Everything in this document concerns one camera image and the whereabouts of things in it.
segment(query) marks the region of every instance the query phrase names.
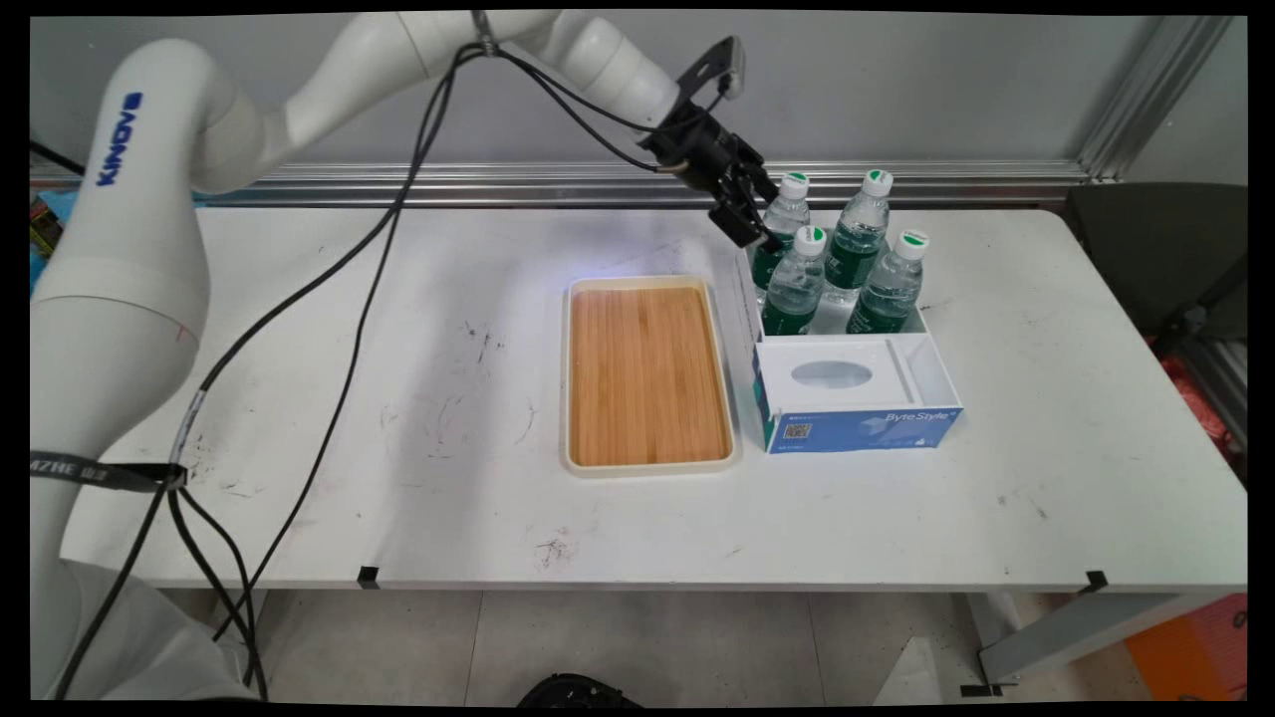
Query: floor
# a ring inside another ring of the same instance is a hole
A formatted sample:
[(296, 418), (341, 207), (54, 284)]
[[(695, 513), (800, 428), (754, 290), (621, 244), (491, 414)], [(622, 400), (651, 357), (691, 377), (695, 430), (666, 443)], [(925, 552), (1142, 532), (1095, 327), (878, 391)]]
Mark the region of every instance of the floor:
[[(1019, 612), (1051, 603), (1023, 596)], [(509, 707), (553, 672), (644, 707), (1150, 698), (1123, 643), (961, 698), (978, 643), (951, 595), (272, 591), (259, 644), (277, 702)], [(905, 647), (933, 654), (936, 685), (891, 677)]]

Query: black cable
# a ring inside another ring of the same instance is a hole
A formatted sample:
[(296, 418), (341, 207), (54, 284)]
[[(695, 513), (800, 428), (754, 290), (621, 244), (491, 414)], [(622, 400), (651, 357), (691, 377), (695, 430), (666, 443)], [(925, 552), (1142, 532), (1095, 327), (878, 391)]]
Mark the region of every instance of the black cable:
[(593, 137), (593, 139), (598, 140), (598, 143), (601, 143), (603, 147), (606, 147), (612, 154), (615, 154), (616, 157), (620, 157), (625, 162), (627, 162), (630, 165), (638, 167), (639, 170), (645, 170), (648, 172), (677, 172), (677, 171), (681, 171), (680, 168), (676, 168), (676, 167), (682, 161), (682, 158), (686, 154), (686, 152), (690, 151), (690, 148), (694, 145), (694, 140), (695, 140), (694, 133), (691, 133), (691, 137), (686, 138), (686, 140), (683, 142), (683, 147), (681, 147), (678, 149), (678, 152), (674, 152), (671, 157), (666, 157), (664, 158), (664, 161), (667, 162), (667, 165), (664, 165), (664, 166), (660, 166), (660, 165), (648, 165), (648, 163), (640, 161), (640, 159), (636, 159), (636, 158), (631, 157), (630, 154), (626, 154), (620, 148), (617, 148), (615, 144), (611, 144), (609, 142), (607, 142), (601, 134), (598, 134), (597, 130), (594, 130), (588, 122), (585, 122), (584, 119), (580, 117), (580, 115), (578, 115), (574, 110), (571, 110), (570, 105), (567, 105), (565, 100), (562, 100), (556, 92), (553, 92), (553, 89), (550, 85), (561, 89), (565, 94), (567, 94), (569, 97), (571, 97), (576, 102), (584, 105), (585, 107), (593, 110), (594, 112), (598, 112), (599, 115), (603, 115), (607, 119), (615, 120), (615, 121), (617, 121), (617, 122), (620, 122), (620, 124), (622, 124), (622, 125), (625, 125), (627, 128), (632, 128), (632, 129), (636, 129), (636, 130), (640, 130), (640, 131), (662, 133), (662, 134), (663, 133), (669, 133), (669, 131), (673, 131), (673, 130), (677, 130), (677, 129), (682, 129), (682, 128), (686, 128), (686, 126), (692, 126), (692, 125), (694, 126), (700, 126), (700, 125), (703, 125), (704, 121), (708, 120), (709, 114), (713, 111), (713, 108), (715, 108), (718, 106), (718, 103), (722, 101), (722, 98), (724, 97), (722, 93), (718, 93), (717, 98), (713, 100), (713, 102), (709, 105), (709, 107), (706, 110), (701, 110), (700, 112), (696, 112), (695, 116), (692, 116), (690, 119), (686, 119), (686, 120), (682, 120), (682, 121), (678, 121), (678, 122), (673, 122), (673, 124), (663, 126), (663, 128), (648, 128), (648, 126), (644, 126), (644, 125), (630, 122), (630, 121), (625, 120), (623, 117), (618, 117), (616, 115), (612, 115), (611, 112), (603, 110), (602, 107), (598, 107), (597, 105), (593, 105), (588, 100), (584, 100), (579, 94), (576, 94), (576, 93), (571, 92), (570, 89), (562, 87), (562, 84), (560, 82), (555, 80), (552, 77), (547, 75), (544, 71), (542, 71), (541, 69), (536, 68), (530, 63), (520, 60), (520, 59), (510, 55), (509, 52), (505, 52), (504, 50), (499, 50), (497, 48), (496, 50), (496, 56), (504, 57), (504, 59), (509, 60), (516, 68), (519, 68), (524, 73), (527, 73), (527, 77), (529, 77), (533, 80), (536, 80), (536, 83), (539, 84), (541, 88), (544, 89), (544, 92), (547, 92), (548, 96), (552, 97), (553, 101), (557, 102), (558, 106), (562, 107), (562, 110), (565, 110), (566, 114), (570, 115), (571, 119), (575, 120), (575, 122), (584, 129), (584, 131), (589, 133), (589, 135)]
[[(425, 128), (428, 124), (426, 120), (430, 116), (430, 111), (433, 108), (433, 102), (435, 102), (435, 100), (439, 98), (439, 91), (442, 91), (444, 88), (446, 88), (445, 89), (445, 94), (448, 97), (450, 97), (450, 94), (451, 94), (451, 82), (453, 82), (453, 79), (455, 77), (456, 69), (460, 65), (463, 65), (463, 64), (473, 60), (474, 57), (481, 56), (481, 52), (473, 52), (469, 56), (462, 56), (463, 52), (465, 50), (477, 50), (479, 47), (481, 46), (478, 43), (469, 43), (469, 45), (463, 45), (460, 47), (460, 50), (456, 50), (455, 60), (451, 63), (451, 69), (448, 70), (448, 74), (444, 75), (444, 78), (442, 78), (441, 82), (439, 82), (439, 85), (435, 87), (435, 89), (433, 89), (433, 94), (430, 97), (430, 105), (426, 107), (426, 110), (425, 110), (425, 117), (422, 117), (422, 120), (421, 120), (421, 129), (417, 131), (417, 147), (419, 147), (421, 135), (425, 134)], [(440, 117), (441, 117), (442, 111), (445, 108), (446, 108), (446, 102), (444, 102), (444, 105), (440, 107), (440, 111), (439, 111)], [(226, 353), (223, 353), (222, 357), (217, 360), (217, 364), (213, 365), (213, 369), (210, 371), (208, 371), (208, 376), (205, 376), (204, 381), (201, 384), (199, 384), (199, 390), (205, 390), (207, 392), (209, 388), (212, 388), (213, 381), (215, 381), (217, 376), (219, 376), (222, 374), (222, 371), (226, 370), (226, 366), (231, 362), (231, 360), (235, 358), (235, 356), (244, 348), (244, 346), (247, 344), (249, 341), (252, 339), (252, 337), (255, 337), (258, 334), (258, 332), (260, 332), (263, 328), (265, 328), (266, 324), (269, 324), (270, 322), (273, 322), (275, 319), (275, 316), (278, 316), (279, 314), (282, 314), (283, 311), (286, 311), (289, 306), (292, 306), (293, 304), (296, 304), (297, 301), (300, 301), (301, 299), (303, 299), (307, 293), (310, 293), (315, 288), (319, 288), (319, 286), (321, 286), (329, 278), (332, 278), (333, 274), (335, 274), (337, 272), (339, 272), (346, 264), (348, 264), (351, 262), (351, 259), (353, 259), (354, 256), (357, 256), (360, 251), (362, 251), (374, 239), (376, 239), (376, 235), (379, 235), (380, 231), (382, 228), (385, 228), (385, 225), (389, 223), (390, 217), (395, 212), (398, 212), (399, 208), (403, 207), (403, 200), (407, 198), (408, 191), (412, 189), (412, 184), (416, 181), (416, 174), (421, 168), (421, 162), (425, 159), (425, 152), (428, 152), (428, 149), (430, 149), (428, 145), (433, 143), (433, 135), (435, 134), (437, 134), (437, 125), (435, 126), (433, 131), (430, 134), (430, 138), (428, 138), (428, 140), (426, 143), (425, 149), (421, 151), (421, 152), (418, 152), (417, 156), (413, 157), (412, 166), (408, 170), (407, 181), (403, 182), (403, 188), (399, 190), (398, 195), (390, 203), (390, 207), (389, 207), (389, 209), (385, 211), (385, 214), (382, 214), (381, 218), (372, 227), (372, 230), (370, 232), (367, 232), (367, 236), (365, 236), (362, 240), (360, 240), (360, 242), (356, 244), (353, 249), (351, 249), (348, 253), (346, 253), (344, 256), (342, 256), (340, 259), (338, 259), (337, 263), (334, 263), (326, 270), (324, 270), (324, 273), (319, 274), (310, 283), (307, 283), (306, 286), (301, 287), (300, 290), (297, 290), (296, 292), (293, 292), (291, 296), (288, 296), (287, 299), (284, 299), (283, 301), (280, 301), (278, 304), (278, 306), (275, 306), (274, 309), (270, 309), (269, 311), (266, 311), (264, 316), (261, 316), (260, 319), (258, 319), (251, 327), (249, 327), (249, 329), (246, 332), (244, 332), (237, 339), (235, 339), (235, 343), (231, 344), (231, 347), (228, 350), (226, 350)]]
[(265, 672), (261, 670), (261, 656), (256, 652), (256, 640), (250, 639), (252, 637), (251, 630), (244, 624), (244, 619), (240, 617), (238, 610), (235, 607), (235, 601), (231, 600), (229, 593), (222, 586), (222, 582), (217, 579), (217, 573), (213, 572), (213, 566), (208, 564), (204, 559), (204, 554), (195, 545), (195, 538), (191, 537), (190, 529), (186, 527), (186, 519), (181, 514), (181, 503), (177, 501), (177, 495), (172, 491), (168, 492), (168, 513), (172, 514), (172, 524), (177, 528), (177, 535), (181, 536), (181, 542), (186, 543), (186, 550), (190, 556), (195, 559), (199, 569), (204, 573), (204, 578), (213, 586), (213, 591), (217, 597), (221, 598), (222, 605), (229, 611), (231, 620), (235, 621), (235, 626), (238, 628), (240, 633), (244, 634), (244, 640), (247, 643), (247, 661), (252, 666), (252, 672), (256, 675), (256, 689), (261, 695), (263, 702), (270, 700), (269, 689), (265, 685)]
[[(381, 222), (377, 223), (377, 227), (380, 227), (380, 226), (384, 226), (384, 222), (386, 219), (393, 218), (393, 225), (390, 227), (390, 235), (386, 239), (385, 249), (384, 249), (384, 253), (381, 254), (381, 263), (376, 268), (376, 276), (372, 278), (372, 286), (371, 286), (371, 290), (367, 293), (367, 300), (363, 304), (363, 311), (362, 311), (362, 314), (358, 318), (358, 328), (354, 330), (354, 347), (353, 347), (353, 350), (351, 352), (349, 369), (346, 373), (346, 383), (344, 383), (344, 385), (340, 389), (340, 398), (337, 399), (337, 408), (335, 408), (335, 411), (333, 411), (332, 420), (328, 422), (328, 430), (324, 432), (323, 443), (319, 445), (319, 453), (317, 453), (317, 455), (315, 455), (314, 464), (310, 467), (310, 475), (306, 477), (306, 482), (301, 487), (301, 495), (297, 496), (297, 501), (293, 504), (292, 512), (288, 513), (288, 518), (283, 522), (283, 527), (280, 527), (279, 532), (274, 536), (274, 540), (270, 542), (270, 547), (265, 551), (265, 556), (261, 559), (261, 564), (258, 565), (256, 572), (252, 574), (252, 579), (249, 582), (249, 591), (254, 586), (256, 586), (256, 582), (261, 578), (261, 574), (265, 572), (266, 564), (270, 561), (270, 558), (274, 555), (274, 551), (279, 547), (279, 542), (283, 541), (283, 536), (288, 532), (288, 528), (292, 526), (292, 522), (296, 519), (297, 514), (301, 512), (301, 505), (305, 503), (306, 496), (310, 494), (310, 487), (314, 485), (315, 476), (319, 475), (319, 466), (323, 463), (324, 454), (328, 452), (328, 444), (332, 440), (333, 431), (337, 427), (337, 420), (340, 417), (340, 411), (342, 411), (342, 408), (346, 404), (346, 397), (349, 394), (349, 387), (351, 387), (351, 384), (353, 383), (353, 379), (354, 379), (354, 366), (357, 366), (357, 364), (358, 364), (358, 350), (360, 350), (360, 344), (362, 343), (363, 324), (367, 320), (367, 313), (368, 313), (368, 309), (372, 305), (372, 297), (376, 295), (376, 286), (381, 281), (381, 272), (385, 268), (385, 259), (386, 259), (386, 256), (389, 256), (389, 248), (390, 248), (390, 242), (393, 241), (394, 230), (395, 230), (395, 227), (398, 227), (398, 217), (399, 217), (399, 212), (402, 211), (402, 207), (403, 207), (403, 199), (407, 196), (407, 190), (412, 186), (412, 182), (413, 182), (413, 180), (416, 177), (416, 174), (421, 168), (421, 163), (425, 161), (426, 154), (428, 154), (430, 147), (433, 145), (433, 139), (435, 139), (435, 137), (437, 137), (439, 129), (442, 126), (442, 117), (444, 117), (444, 115), (446, 115), (448, 103), (451, 100), (451, 87), (453, 87), (453, 83), (454, 83), (454, 79), (455, 79), (455, 71), (456, 71), (456, 69), (460, 65), (468, 63), (469, 60), (473, 60), (474, 57), (481, 56), (481, 52), (476, 52), (476, 54), (472, 54), (472, 55), (468, 55), (468, 56), (464, 56), (463, 52), (465, 50), (476, 50), (478, 47), (479, 46), (476, 45), (476, 43), (474, 45), (465, 45), (460, 50), (456, 51), (455, 60), (451, 63), (451, 69), (448, 71), (448, 74), (442, 78), (442, 80), (435, 88), (433, 96), (430, 98), (430, 105), (426, 107), (425, 116), (421, 119), (421, 129), (417, 131), (417, 147), (419, 148), (419, 151), (413, 157), (412, 167), (408, 171), (408, 179), (404, 182), (403, 190), (399, 193), (399, 196), (395, 199), (394, 204), (390, 207), (389, 212), (386, 212), (385, 217), (381, 218)], [(425, 134), (426, 126), (428, 126), (430, 111), (433, 108), (435, 101), (440, 100), (440, 92), (441, 92), (441, 102), (439, 103), (439, 114), (435, 117), (435, 122), (433, 122), (433, 126), (430, 129), (428, 137), (426, 137), (423, 139), (423, 144), (422, 144), (422, 135)], [(366, 246), (367, 241), (371, 241), (372, 237), (375, 237), (375, 233), (368, 235), (368, 237), (366, 237), (363, 241), (361, 241), (360, 246), (356, 246), (354, 250), (360, 250), (360, 249), (362, 249), (362, 246)], [(312, 288), (312, 287), (310, 287), (310, 285), (307, 285), (301, 291), (309, 291), (310, 288)], [(287, 309), (287, 306), (289, 306), (293, 301), (295, 301), (293, 297), (288, 297), (287, 300), (284, 300), (283, 304), (280, 304), (275, 309), (272, 309), (269, 314), (266, 314), (260, 320), (258, 320), (258, 323), (254, 324), (254, 328), (250, 329), (250, 330), (252, 333), (255, 333), (256, 330), (260, 330), (261, 325), (265, 325), (265, 323), (268, 323), (269, 319), (273, 319), (283, 309)], [(246, 343), (246, 341), (242, 337), (240, 338), (240, 341), (236, 341), (235, 346), (231, 347), (231, 351), (228, 351), (227, 355), (222, 357), (222, 361), (218, 362), (218, 367), (214, 367), (214, 373), (210, 373), (209, 378), (204, 380), (205, 385), (212, 385), (212, 381), (217, 379), (217, 375), (221, 373), (221, 369), (224, 367), (224, 365), (229, 362), (229, 360), (233, 357), (235, 353), (238, 352), (238, 348), (241, 348), (244, 343)], [(244, 603), (244, 598), (241, 597), (240, 598), (240, 605), (242, 605), (242, 603)], [(215, 640), (215, 639), (221, 638), (222, 634), (226, 633), (226, 629), (229, 626), (229, 624), (231, 624), (231, 619), (227, 617), (222, 623), (222, 625), (217, 629), (217, 633), (213, 634), (213, 639)]]
[(575, 124), (580, 125), (584, 129), (584, 131), (589, 133), (589, 135), (593, 137), (593, 139), (597, 139), (599, 144), (602, 144), (603, 147), (606, 147), (607, 149), (609, 149), (612, 154), (615, 154), (616, 157), (620, 157), (625, 162), (629, 162), (630, 165), (638, 167), (639, 170), (646, 170), (648, 172), (658, 172), (659, 171), (659, 165), (648, 165), (646, 162), (643, 162), (640, 159), (634, 159), (629, 154), (625, 154), (623, 152), (621, 152), (618, 147), (616, 147), (615, 144), (611, 144), (609, 142), (607, 142), (607, 139), (604, 137), (602, 137), (601, 134), (598, 134), (598, 130), (595, 130), (592, 126), (589, 126), (589, 122), (584, 121), (584, 119), (581, 119), (580, 115), (575, 114), (575, 110), (572, 110), (571, 106), (566, 103), (566, 100), (562, 100), (561, 97), (558, 97), (557, 93), (553, 92), (553, 88), (550, 87), (544, 82), (544, 79), (541, 78), (541, 75), (529, 71), (529, 73), (527, 73), (527, 77), (529, 77), (533, 80), (536, 80), (537, 84), (539, 84), (541, 88), (544, 89), (544, 92), (548, 92), (550, 97), (552, 97), (553, 101), (557, 102), (558, 106), (562, 107), (562, 110), (565, 110), (567, 115), (571, 115), (571, 119), (575, 120)]
[(190, 505), (190, 508), (200, 518), (203, 518), (205, 523), (208, 523), (209, 526), (212, 526), (212, 528), (214, 531), (217, 531), (217, 535), (222, 536), (222, 540), (226, 541), (226, 546), (231, 549), (231, 555), (235, 556), (235, 566), (240, 572), (240, 583), (244, 586), (244, 592), (247, 595), (247, 630), (249, 630), (249, 634), (245, 635), (245, 642), (251, 640), (251, 643), (252, 643), (252, 648), (249, 649), (247, 670), (244, 674), (244, 685), (247, 686), (247, 685), (251, 684), (251, 676), (252, 676), (252, 666), (254, 665), (252, 665), (251, 656), (256, 651), (256, 609), (252, 605), (252, 593), (251, 593), (251, 591), (247, 587), (247, 568), (244, 564), (244, 555), (240, 552), (238, 546), (235, 545), (235, 538), (232, 538), (231, 535), (228, 532), (226, 532), (226, 528), (223, 528), (222, 524), (218, 523), (208, 513), (208, 510), (204, 510), (204, 506), (200, 505), (199, 501), (195, 500), (195, 498), (193, 495), (190, 495), (190, 491), (187, 491), (186, 489), (181, 489), (178, 492), (181, 492), (181, 498), (186, 500), (186, 504)]
[(36, 142), (34, 139), (28, 140), (28, 143), (29, 143), (27, 145), (28, 151), (31, 151), (31, 152), (33, 152), (36, 154), (40, 154), (45, 159), (48, 159), (50, 162), (57, 165), (59, 167), (61, 167), (61, 168), (64, 168), (64, 170), (66, 170), (69, 172), (75, 172), (79, 176), (84, 176), (84, 165), (80, 165), (79, 162), (76, 162), (75, 159), (71, 159), (70, 157), (68, 157), (65, 154), (60, 154), (57, 152), (54, 152), (52, 149), (50, 149), (50, 148), (45, 147), (43, 144)]
[(66, 699), (66, 691), (71, 688), (71, 680), (75, 679), (75, 671), (79, 670), (80, 662), (84, 661), (88, 646), (92, 644), (93, 638), (97, 637), (97, 632), (102, 628), (102, 623), (106, 621), (106, 614), (111, 611), (111, 606), (115, 605), (115, 598), (120, 596), (120, 591), (124, 589), (124, 583), (129, 579), (129, 573), (133, 572), (133, 564), (138, 561), (138, 554), (142, 552), (142, 543), (147, 541), (147, 533), (150, 532), (150, 523), (156, 518), (156, 512), (159, 510), (159, 501), (162, 499), (163, 490), (156, 491), (156, 496), (150, 500), (150, 506), (147, 508), (145, 517), (142, 518), (142, 527), (138, 529), (138, 537), (133, 540), (133, 547), (129, 549), (129, 556), (124, 559), (124, 565), (120, 566), (120, 574), (115, 577), (115, 583), (111, 584), (111, 589), (106, 593), (106, 598), (102, 600), (102, 605), (98, 606), (97, 614), (93, 615), (93, 621), (89, 623), (88, 629), (84, 630), (84, 635), (82, 635), (79, 643), (75, 644), (75, 652), (71, 653), (71, 658), (68, 661), (66, 669), (62, 670), (61, 679), (57, 680), (57, 690), (54, 691), (54, 699)]
[(635, 122), (630, 122), (629, 120), (626, 120), (626, 119), (623, 119), (623, 117), (621, 117), (618, 115), (612, 115), (611, 112), (603, 110), (602, 107), (598, 107), (593, 102), (589, 102), (584, 97), (580, 97), (574, 91), (571, 91), (570, 88), (565, 87), (558, 80), (553, 79), (544, 70), (537, 68), (536, 65), (528, 63), (527, 60), (523, 60), (521, 57), (515, 57), (514, 55), (510, 55), (509, 52), (501, 50), (500, 47), (496, 48), (496, 56), (497, 57), (504, 57), (505, 60), (509, 60), (510, 63), (514, 63), (515, 65), (518, 65), (527, 74), (533, 74), (533, 75), (537, 75), (537, 77), (544, 79), (546, 82), (548, 82), (553, 87), (558, 88), (558, 91), (561, 91), (564, 94), (566, 94), (571, 100), (575, 100), (580, 105), (584, 105), (585, 107), (593, 110), (594, 112), (602, 115), (603, 117), (607, 117), (608, 120), (620, 122), (620, 124), (625, 125), (629, 129), (635, 129), (638, 131), (649, 131), (652, 134), (668, 134), (671, 131), (676, 131), (676, 130), (680, 130), (680, 129), (688, 128), (688, 126), (694, 125), (695, 122), (697, 122), (701, 119), (704, 119), (704, 115), (711, 112), (713, 107), (717, 107), (717, 103), (720, 102), (722, 97), (723, 97), (722, 93), (718, 93), (717, 100), (714, 100), (713, 103), (706, 110), (704, 110), (703, 112), (697, 112), (694, 117), (688, 117), (686, 120), (682, 120), (682, 121), (678, 121), (678, 122), (672, 122), (672, 124), (658, 126), (658, 128), (649, 128), (649, 126), (645, 126), (645, 125), (639, 125), (639, 124), (635, 124)]

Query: white table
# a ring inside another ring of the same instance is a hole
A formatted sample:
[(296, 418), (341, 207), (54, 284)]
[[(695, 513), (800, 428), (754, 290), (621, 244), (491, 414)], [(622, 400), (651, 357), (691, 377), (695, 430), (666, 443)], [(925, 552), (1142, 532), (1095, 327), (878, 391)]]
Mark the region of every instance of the white table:
[[(212, 362), (377, 216), (199, 211), (213, 300), (195, 370), (106, 459), (163, 461)], [(261, 587), (353, 588), (375, 566), (382, 588), (1076, 592), (1100, 570), (1109, 584), (1062, 620), (984, 652), (993, 680), (1246, 589), (1247, 494), (1065, 225), (943, 211), (891, 226), (933, 237), (921, 306), (965, 413), (937, 449), (766, 455), (752, 288), (703, 212), (405, 212), (340, 424)], [(191, 431), (190, 490), (250, 569), (317, 450), (381, 241), (254, 339)], [(562, 292), (663, 273), (714, 287), (742, 459), (719, 475), (574, 477)], [(119, 565), (145, 503), (85, 490), (64, 556)], [(189, 521), (236, 582), (217, 536)], [(135, 574), (205, 584), (163, 512)]]

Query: blue tissue box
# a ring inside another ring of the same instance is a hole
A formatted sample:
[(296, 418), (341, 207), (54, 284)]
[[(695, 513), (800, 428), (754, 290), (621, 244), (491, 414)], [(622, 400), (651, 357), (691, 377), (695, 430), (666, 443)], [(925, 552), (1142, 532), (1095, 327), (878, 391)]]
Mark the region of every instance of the blue tissue box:
[(964, 410), (915, 309), (896, 334), (839, 333), (849, 311), (827, 302), (807, 336), (764, 336), (750, 314), (768, 453), (936, 448)]

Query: bottle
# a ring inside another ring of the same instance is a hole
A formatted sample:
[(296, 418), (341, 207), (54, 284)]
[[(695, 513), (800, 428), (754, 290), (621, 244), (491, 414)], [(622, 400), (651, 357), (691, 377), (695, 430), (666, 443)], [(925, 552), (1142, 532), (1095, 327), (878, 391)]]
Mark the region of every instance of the bottle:
[(921, 259), (927, 249), (928, 236), (919, 231), (899, 232), (894, 250), (872, 268), (845, 333), (899, 333), (921, 295)]
[(793, 233), (810, 223), (810, 207), (806, 205), (808, 191), (810, 180), (806, 175), (797, 172), (784, 175), (779, 182), (779, 196), (766, 207), (766, 213), (761, 217), (761, 223), (779, 237), (784, 248), (771, 254), (759, 246), (752, 253), (752, 287), (757, 295), (757, 304), (765, 304), (770, 276), (775, 273), (775, 267), (784, 254), (792, 249)]
[(803, 334), (819, 309), (824, 291), (824, 245), (827, 233), (805, 226), (793, 236), (793, 248), (775, 267), (761, 309), (761, 329), (766, 336)]
[(863, 177), (863, 188), (841, 209), (833, 232), (833, 246), (827, 253), (827, 282), (824, 299), (833, 304), (850, 305), (859, 295), (859, 287), (868, 278), (877, 254), (885, 245), (885, 230), (890, 225), (890, 188), (894, 175), (885, 170), (872, 170)]

